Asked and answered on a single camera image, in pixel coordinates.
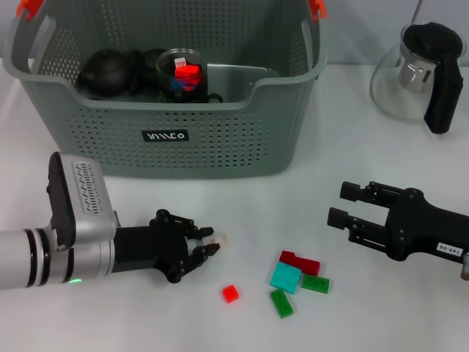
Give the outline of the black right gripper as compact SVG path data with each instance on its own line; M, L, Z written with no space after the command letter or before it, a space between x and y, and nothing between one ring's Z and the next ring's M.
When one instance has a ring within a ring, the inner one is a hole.
M330 208L327 225L347 230L350 242L383 252L396 261L414 253L462 261L468 253L468 217L431 205L422 191L376 182L361 188L343 182L340 198L389 208L385 226Z

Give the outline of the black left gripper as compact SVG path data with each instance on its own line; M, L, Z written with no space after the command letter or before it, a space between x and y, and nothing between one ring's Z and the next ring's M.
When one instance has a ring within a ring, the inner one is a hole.
M159 270L170 283L178 283L212 257L219 243L197 246L188 253L189 240L202 240L214 234L212 227L197 227L193 219L157 211L143 227L120 227L114 237L114 273L142 269Z

